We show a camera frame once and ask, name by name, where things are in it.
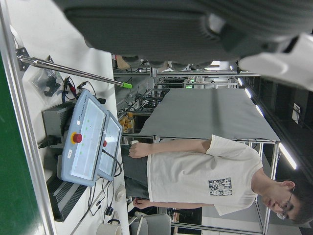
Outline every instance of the white t-shirt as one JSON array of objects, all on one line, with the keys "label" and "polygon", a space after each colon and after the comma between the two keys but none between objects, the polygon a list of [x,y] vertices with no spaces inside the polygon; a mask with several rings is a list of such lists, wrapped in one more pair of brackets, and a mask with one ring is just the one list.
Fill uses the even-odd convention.
[{"label": "white t-shirt", "polygon": [[256,194],[253,174],[262,167],[249,146],[212,135],[206,154],[168,152],[148,156],[150,201],[214,204],[219,215],[248,208]]}]

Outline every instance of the man's hand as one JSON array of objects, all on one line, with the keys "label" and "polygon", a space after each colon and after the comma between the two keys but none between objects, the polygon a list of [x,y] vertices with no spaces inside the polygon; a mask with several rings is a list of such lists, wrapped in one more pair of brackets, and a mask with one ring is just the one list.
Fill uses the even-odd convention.
[{"label": "man's hand", "polygon": [[139,209],[144,209],[144,208],[147,208],[147,207],[152,207],[153,206],[153,203],[150,202],[149,200],[147,199],[138,199],[138,198],[135,198],[134,201],[133,201],[133,205]]},{"label": "man's hand", "polygon": [[129,149],[129,156],[132,158],[142,158],[152,153],[152,144],[134,143]]}]

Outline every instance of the ceiling light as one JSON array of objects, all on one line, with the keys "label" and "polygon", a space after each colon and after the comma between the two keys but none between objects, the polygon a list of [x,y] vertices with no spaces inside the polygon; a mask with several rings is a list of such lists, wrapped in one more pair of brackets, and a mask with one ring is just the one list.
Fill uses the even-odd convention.
[{"label": "ceiling light", "polygon": [[259,108],[259,106],[256,104],[255,105],[256,109],[259,111],[259,113],[264,117],[264,114],[262,113],[261,109]]},{"label": "ceiling light", "polygon": [[245,92],[248,95],[248,97],[251,99],[252,95],[250,94],[249,90],[247,88],[245,88]]},{"label": "ceiling light", "polygon": [[287,158],[288,162],[290,163],[290,165],[292,166],[292,168],[294,170],[297,169],[297,164],[295,163],[295,161],[293,160],[293,158],[291,157],[291,155],[289,154],[289,152],[287,151],[287,149],[283,146],[282,143],[279,143],[279,148],[282,151],[282,153],[284,154],[284,156]]}]

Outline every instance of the graphic print on t-shirt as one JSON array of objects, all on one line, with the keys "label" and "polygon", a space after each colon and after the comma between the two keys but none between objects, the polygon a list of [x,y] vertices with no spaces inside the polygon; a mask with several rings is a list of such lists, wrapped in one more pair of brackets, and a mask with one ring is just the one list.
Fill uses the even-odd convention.
[{"label": "graphic print on t-shirt", "polygon": [[227,196],[232,195],[231,178],[220,180],[209,180],[209,188],[211,196]]}]

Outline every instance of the bracket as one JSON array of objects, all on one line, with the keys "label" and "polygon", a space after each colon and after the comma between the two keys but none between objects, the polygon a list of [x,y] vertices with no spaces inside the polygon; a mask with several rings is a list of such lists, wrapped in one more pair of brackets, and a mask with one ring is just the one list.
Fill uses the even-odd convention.
[{"label": "bracket", "polygon": [[[24,48],[24,47],[16,49],[15,52],[16,52],[16,56],[17,57],[19,57],[21,55],[29,57],[29,54],[28,54],[26,48]],[[28,63],[24,63],[20,59],[18,59],[18,63],[19,63],[20,71],[24,71],[25,72],[28,69],[28,67],[29,67]]]}]

